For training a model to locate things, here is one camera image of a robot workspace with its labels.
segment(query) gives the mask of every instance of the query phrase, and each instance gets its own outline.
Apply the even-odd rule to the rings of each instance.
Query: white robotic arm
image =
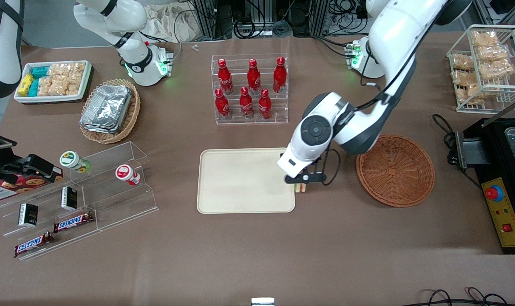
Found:
[[[413,75],[416,49],[429,29],[442,14],[458,17],[469,4],[470,0],[422,0],[417,3],[414,0],[367,0],[375,21],[365,45],[369,55],[366,60],[375,60],[381,66],[386,87],[359,107],[336,93],[318,95],[303,113],[302,123],[297,126],[286,153],[277,163],[279,167],[295,178],[322,155],[332,139],[350,154],[369,151]],[[374,109],[370,114],[362,111],[372,105]],[[309,118],[318,120],[317,116],[323,116],[320,121],[331,124],[327,126],[332,131],[327,139],[318,131],[314,135],[303,126]]]
[[[129,75],[139,85],[154,85],[168,75],[165,49],[147,46],[139,31],[147,23],[143,6],[135,0],[80,0],[77,22],[114,46]],[[12,93],[21,78],[20,41],[24,0],[0,0],[0,98]]]

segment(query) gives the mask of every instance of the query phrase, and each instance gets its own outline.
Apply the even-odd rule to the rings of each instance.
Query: small black box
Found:
[[[22,227],[35,227],[37,226],[38,219],[38,206],[23,203],[20,205],[20,216],[18,225]]]
[[[75,211],[78,206],[78,192],[70,187],[63,187],[61,195],[61,208]]]

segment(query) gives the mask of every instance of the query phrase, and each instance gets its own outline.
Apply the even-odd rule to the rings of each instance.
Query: red coca-cola bottle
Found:
[[[277,67],[274,69],[273,73],[273,91],[275,93],[285,93],[286,92],[286,80],[288,77],[288,72],[286,71],[286,67],[284,64],[286,63],[286,59],[282,56],[277,58]]]
[[[264,88],[261,89],[261,97],[259,98],[259,113],[264,120],[271,118],[271,98],[269,98],[269,91]]]
[[[258,70],[258,63],[255,59],[250,58],[248,61],[248,87],[250,87],[250,95],[257,96],[261,89],[261,75]]]
[[[252,119],[254,117],[254,110],[252,109],[252,98],[248,95],[248,87],[241,88],[241,98],[238,100],[241,104],[242,117]]]
[[[223,95],[223,91],[221,88],[216,89],[216,109],[218,110],[218,114],[220,115],[221,120],[229,120],[231,118],[231,112],[229,111],[229,102],[227,98]]]
[[[222,87],[223,92],[226,95],[230,95],[233,93],[233,78],[223,58],[220,58],[218,60],[218,67],[220,68],[218,71],[218,79],[220,81],[220,86]]]

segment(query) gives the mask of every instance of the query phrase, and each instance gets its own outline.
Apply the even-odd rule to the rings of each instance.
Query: beige tray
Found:
[[[277,166],[286,149],[205,150],[199,164],[200,213],[289,213],[293,185]]]

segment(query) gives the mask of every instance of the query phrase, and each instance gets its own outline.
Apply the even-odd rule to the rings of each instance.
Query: yellow control panel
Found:
[[[497,236],[504,248],[515,247],[515,215],[501,178],[482,184]]]

